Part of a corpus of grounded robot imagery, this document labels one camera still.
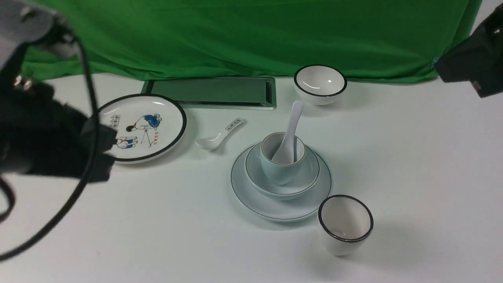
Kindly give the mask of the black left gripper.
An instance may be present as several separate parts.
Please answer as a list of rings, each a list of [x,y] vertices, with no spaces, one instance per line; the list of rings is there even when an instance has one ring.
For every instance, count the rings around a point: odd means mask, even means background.
[[[53,95],[52,86],[32,81],[1,93],[1,172],[79,178],[99,134],[89,182],[108,181],[117,132]]]

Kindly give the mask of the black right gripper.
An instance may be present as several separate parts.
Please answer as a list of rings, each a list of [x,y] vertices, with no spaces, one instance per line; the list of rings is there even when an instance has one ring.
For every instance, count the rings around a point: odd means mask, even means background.
[[[434,64],[445,83],[470,82],[480,98],[503,91],[503,5]]]

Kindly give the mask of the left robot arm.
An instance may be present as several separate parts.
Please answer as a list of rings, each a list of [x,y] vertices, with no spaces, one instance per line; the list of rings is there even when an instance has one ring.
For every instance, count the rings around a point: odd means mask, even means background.
[[[66,19],[26,0],[1,1],[1,172],[108,181],[116,131],[54,98],[52,85],[22,76],[30,47],[82,56]]]

